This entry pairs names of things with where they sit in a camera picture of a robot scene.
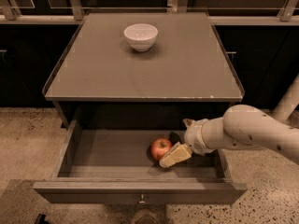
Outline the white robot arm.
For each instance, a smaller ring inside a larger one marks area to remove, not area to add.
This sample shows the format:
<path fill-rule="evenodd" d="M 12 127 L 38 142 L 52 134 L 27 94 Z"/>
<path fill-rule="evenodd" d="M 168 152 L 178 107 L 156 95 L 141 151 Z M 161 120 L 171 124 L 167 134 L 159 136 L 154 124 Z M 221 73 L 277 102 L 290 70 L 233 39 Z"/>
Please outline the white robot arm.
<path fill-rule="evenodd" d="M 250 105 L 234 105 L 217 119 L 185 119 L 184 142 L 176 143 L 159 164 L 168 168 L 186 161 L 193 153 L 204 155 L 216 149 L 268 148 L 299 163 L 299 129 L 286 125 L 299 105 L 299 76 L 271 114 Z"/>

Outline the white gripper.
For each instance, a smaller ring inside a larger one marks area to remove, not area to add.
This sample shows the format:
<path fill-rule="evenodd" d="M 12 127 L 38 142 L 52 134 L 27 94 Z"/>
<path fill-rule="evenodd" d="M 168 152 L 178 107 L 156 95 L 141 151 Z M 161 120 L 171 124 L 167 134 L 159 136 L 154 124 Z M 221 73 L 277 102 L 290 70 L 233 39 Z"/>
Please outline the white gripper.
<path fill-rule="evenodd" d="M 159 160 L 160 166 L 168 168 L 186 161 L 192 156 L 192 153 L 205 156 L 207 153 L 213 152 L 213 149 L 204 142 L 202 135 L 202 128 L 206 122 L 207 119 L 184 119 L 183 123 L 186 127 L 184 141 L 187 145 L 180 142 L 175 143 Z"/>

